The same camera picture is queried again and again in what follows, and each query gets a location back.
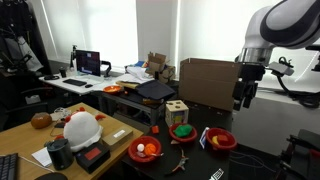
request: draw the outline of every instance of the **wooden desk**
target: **wooden desk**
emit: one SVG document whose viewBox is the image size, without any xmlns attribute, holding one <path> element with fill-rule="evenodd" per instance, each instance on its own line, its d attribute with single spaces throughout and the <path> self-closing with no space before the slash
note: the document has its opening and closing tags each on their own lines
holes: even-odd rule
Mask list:
<svg viewBox="0 0 320 180">
<path fill-rule="evenodd" d="M 86 111 L 95 115 L 99 111 L 89 107 L 84 103 L 79 103 L 74 106 L 71 106 L 70 109 L 72 112 L 78 110 L 80 107 L 84 107 Z M 19 156 L 25 157 L 29 160 L 37 162 L 31 154 L 43 148 L 44 143 L 51 141 L 54 137 L 50 136 L 50 132 L 55 123 L 52 123 L 51 126 L 44 129 L 34 129 L 30 123 L 23 124 L 13 129 L 0 133 L 0 155 L 11 154 L 17 152 Z M 99 121 L 99 124 L 103 126 L 102 137 L 111 133 L 112 131 L 120 128 L 123 125 L 126 125 L 112 117 L 107 116 L 103 120 Z M 142 132 L 131 127 L 133 130 L 133 136 L 129 141 L 121 145 L 118 149 L 111 152 L 111 157 L 104 162 L 98 169 L 96 169 L 92 174 L 88 174 L 83 170 L 74 159 L 74 162 L 70 167 L 65 170 L 58 171 L 63 173 L 68 177 L 68 179 L 97 179 L 104 172 L 106 172 L 112 165 L 119 161 L 122 156 L 127 153 L 127 148 L 130 145 L 130 142 L 137 137 L 142 136 Z M 62 133 L 62 129 L 54 129 L 54 134 Z M 49 171 L 44 170 L 34 164 L 31 164 L 21 158 L 19 158 L 18 165 L 18 179 L 35 179 L 43 174 L 49 173 Z"/>
</svg>

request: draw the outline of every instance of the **monitor screen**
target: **monitor screen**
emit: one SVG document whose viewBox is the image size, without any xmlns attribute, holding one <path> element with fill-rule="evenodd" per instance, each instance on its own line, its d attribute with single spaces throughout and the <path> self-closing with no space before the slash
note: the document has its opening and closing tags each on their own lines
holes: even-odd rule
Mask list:
<svg viewBox="0 0 320 180">
<path fill-rule="evenodd" d="M 100 76 L 100 53 L 76 50 L 77 71 Z"/>
</svg>

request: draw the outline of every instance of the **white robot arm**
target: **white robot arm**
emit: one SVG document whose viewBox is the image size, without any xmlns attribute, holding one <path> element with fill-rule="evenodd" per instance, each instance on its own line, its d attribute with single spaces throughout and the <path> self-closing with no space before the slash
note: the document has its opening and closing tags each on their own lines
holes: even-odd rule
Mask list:
<svg viewBox="0 0 320 180">
<path fill-rule="evenodd" d="M 245 45 L 237 62 L 242 64 L 233 97 L 234 109 L 249 107 L 269 65 L 274 47 L 299 49 L 320 37 L 320 0 L 284 0 L 257 11 L 250 20 Z"/>
</svg>

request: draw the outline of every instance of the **office chair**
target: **office chair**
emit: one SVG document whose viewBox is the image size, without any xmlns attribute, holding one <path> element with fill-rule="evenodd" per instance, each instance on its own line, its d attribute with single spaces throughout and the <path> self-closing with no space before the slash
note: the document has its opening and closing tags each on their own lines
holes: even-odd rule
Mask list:
<svg viewBox="0 0 320 180">
<path fill-rule="evenodd" d="M 19 92 L 15 84 L 2 73 L 0 73 L 0 87 L 0 131 L 30 121 L 37 112 L 51 113 L 48 102 L 27 104 L 24 98 L 31 94 L 39 94 L 43 99 L 43 94 L 52 93 L 52 87 L 39 87 Z"/>
</svg>

